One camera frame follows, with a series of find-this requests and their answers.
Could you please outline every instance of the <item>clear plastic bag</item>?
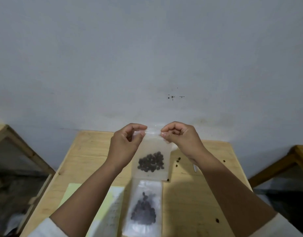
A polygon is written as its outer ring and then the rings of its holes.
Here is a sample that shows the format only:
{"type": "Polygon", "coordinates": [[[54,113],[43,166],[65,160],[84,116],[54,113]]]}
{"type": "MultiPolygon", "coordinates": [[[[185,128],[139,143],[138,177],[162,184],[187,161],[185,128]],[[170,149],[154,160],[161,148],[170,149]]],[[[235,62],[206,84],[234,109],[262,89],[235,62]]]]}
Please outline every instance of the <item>clear plastic bag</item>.
{"type": "Polygon", "coordinates": [[[163,184],[161,181],[133,179],[122,235],[161,237],[162,196],[163,184]]]}
{"type": "Polygon", "coordinates": [[[132,177],[167,180],[171,150],[172,143],[160,136],[160,128],[148,128],[132,160],[132,177]]]}

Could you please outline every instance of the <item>pile of seeds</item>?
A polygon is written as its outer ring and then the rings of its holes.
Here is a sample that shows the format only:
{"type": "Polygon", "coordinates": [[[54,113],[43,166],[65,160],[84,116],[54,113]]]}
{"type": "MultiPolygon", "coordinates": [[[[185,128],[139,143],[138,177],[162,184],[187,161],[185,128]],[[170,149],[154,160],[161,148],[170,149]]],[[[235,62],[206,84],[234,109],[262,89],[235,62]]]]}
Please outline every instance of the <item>pile of seeds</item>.
{"type": "Polygon", "coordinates": [[[155,209],[152,208],[151,204],[147,200],[148,196],[143,192],[143,199],[138,200],[132,215],[131,220],[136,221],[139,224],[143,225],[151,225],[156,222],[156,212],[155,209]]]}
{"type": "Polygon", "coordinates": [[[138,163],[139,166],[137,168],[145,172],[154,172],[155,170],[164,169],[163,155],[160,151],[154,154],[148,154],[147,156],[140,158],[138,163]]]}

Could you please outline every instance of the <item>paper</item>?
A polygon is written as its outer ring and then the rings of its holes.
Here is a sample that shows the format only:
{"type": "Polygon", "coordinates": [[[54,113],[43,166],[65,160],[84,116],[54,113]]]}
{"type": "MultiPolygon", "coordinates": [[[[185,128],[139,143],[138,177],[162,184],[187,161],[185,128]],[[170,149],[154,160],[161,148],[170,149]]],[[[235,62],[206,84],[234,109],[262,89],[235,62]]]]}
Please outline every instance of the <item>paper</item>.
{"type": "MultiPolygon", "coordinates": [[[[59,207],[81,186],[70,183],[59,207]]],[[[116,237],[123,202],[124,187],[111,186],[94,217],[86,237],[116,237]]]]}

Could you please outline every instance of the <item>white wall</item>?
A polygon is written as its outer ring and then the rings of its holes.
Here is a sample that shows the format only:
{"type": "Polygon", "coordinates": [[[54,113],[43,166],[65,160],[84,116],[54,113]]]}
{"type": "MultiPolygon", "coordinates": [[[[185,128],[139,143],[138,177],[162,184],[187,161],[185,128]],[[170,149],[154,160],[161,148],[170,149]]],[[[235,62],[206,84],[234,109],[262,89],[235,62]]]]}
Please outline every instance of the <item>white wall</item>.
{"type": "Polygon", "coordinates": [[[79,129],[173,120],[248,177],[303,144],[303,0],[0,0],[0,121],[53,167],[79,129]]]}

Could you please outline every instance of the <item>right hand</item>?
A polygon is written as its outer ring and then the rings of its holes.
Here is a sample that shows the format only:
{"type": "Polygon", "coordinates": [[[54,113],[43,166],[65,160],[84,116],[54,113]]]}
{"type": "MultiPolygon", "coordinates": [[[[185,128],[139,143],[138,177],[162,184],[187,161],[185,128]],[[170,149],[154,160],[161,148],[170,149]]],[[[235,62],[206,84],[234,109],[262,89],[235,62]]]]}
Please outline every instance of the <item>right hand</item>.
{"type": "Polygon", "coordinates": [[[171,122],[161,129],[161,136],[165,140],[175,143],[193,164],[199,165],[205,155],[211,155],[192,125],[177,121],[171,122]]]}

